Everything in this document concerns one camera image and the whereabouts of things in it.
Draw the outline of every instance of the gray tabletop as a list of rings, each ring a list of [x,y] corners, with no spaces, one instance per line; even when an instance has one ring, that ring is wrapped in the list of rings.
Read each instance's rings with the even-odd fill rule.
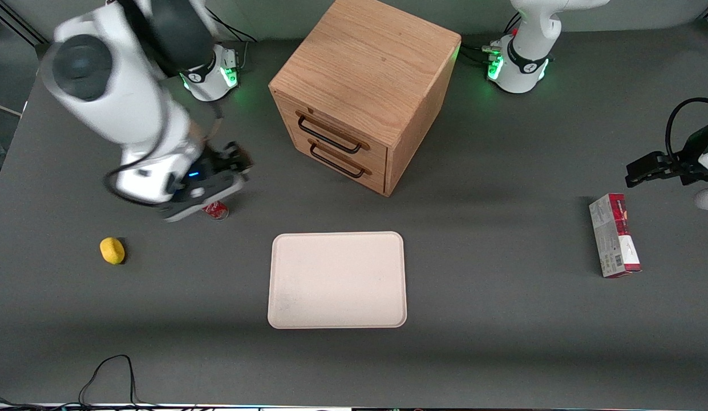
[[[703,187],[625,189],[672,108],[708,96],[708,28],[564,34],[527,95],[458,63],[391,198],[292,146],[267,89],[296,42],[253,44],[216,144],[257,164],[233,215],[167,224],[100,183],[119,147],[35,84],[0,178],[0,394],[71,401],[130,354],[146,401],[388,408],[708,409]],[[207,107],[173,88],[200,119]],[[685,110],[677,145],[708,124]],[[588,203],[626,192],[644,271],[603,279]],[[279,331],[266,320],[283,232],[397,231],[408,320]],[[124,237],[126,265],[98,242]],[[125,401],[124,364],[88,398]]]

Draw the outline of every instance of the white tray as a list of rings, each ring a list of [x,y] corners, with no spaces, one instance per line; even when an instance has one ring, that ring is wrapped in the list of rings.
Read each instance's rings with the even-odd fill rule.
[[[281,234],[273,241],[274,328],[395,328],[406,319],[397,232]]]

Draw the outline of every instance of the red and white box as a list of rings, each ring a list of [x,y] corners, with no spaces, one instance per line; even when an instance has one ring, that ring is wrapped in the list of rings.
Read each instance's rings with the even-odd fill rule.
[[[628,229],[625,195],[610,193],[589,205],[594,238],[604,278],[616,279],[641,271],[638,253]]]

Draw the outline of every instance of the red soda can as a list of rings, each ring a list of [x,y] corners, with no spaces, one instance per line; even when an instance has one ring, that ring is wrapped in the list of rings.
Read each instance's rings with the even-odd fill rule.
[[[221,201],[215,201],[214,203],[211,203],[210,205],[202,209],[205,213],[209,214],[210,217],[216,219],[216,221],[222,221],[223,219],[226,219],[227,216],[229,216],[229,208],[227,208],[226,205],[224,205],[224,203]]]

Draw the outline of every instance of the drawer handle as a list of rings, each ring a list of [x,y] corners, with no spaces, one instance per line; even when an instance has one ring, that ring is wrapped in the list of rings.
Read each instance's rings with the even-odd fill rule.
[[[311,130],[310,128],[307,128],[304,126],[304,121],[306,120],[306,117],[302,114],[299,114],[301,117],[298,119],[298,126],[301,128],[301,130],[304,130],[304,132],[309,133],[310,135],[314,136],[315,138],[319,138],[321,140],[324,140],[326,143],[330,144],[331,146],[334,146],[335,148],[338,148],[339,150],[349,153],[349,154],[356,154],[359,152],[359,149],[362,148],[362,143],[357,143],[356,147],[354,148],[348,148],[346,146],[343,146],[339,143],[336,143],[335,141],[331,140],[330,138],[322,135],[319,132],[316,132],[314,130]]]
[[[365,169],[362,168],[361,170],[359,170],[359,172],[357,172],[356,174],[353,174],[353,172],[348,171],[347,169],[345,169],[345,168],[339,166],[338,164],[336,164],[335,162],[332,162],[330,159],[327,159],[326,157],[324,157],[324,156],[318,154],[318,153],[315,151],[315,148],[316,148],[316,147],[317,147],[317,146],[315,145],[315,143],[310,143],[310,155],[313,156],[313,157],[315,157],[315,158],[317,158],[317,159],[319,159],[319,160],[322,161],[322,162],[325,162],[326,164],[328,164],[328,166],[331,166],[331,167],[335,168],[336,170],[343,172],[343,174],[348,175],[348,176],[351,177],[352,179],[358,179],[359,177],[361,177],[362,175],[364,175]]]

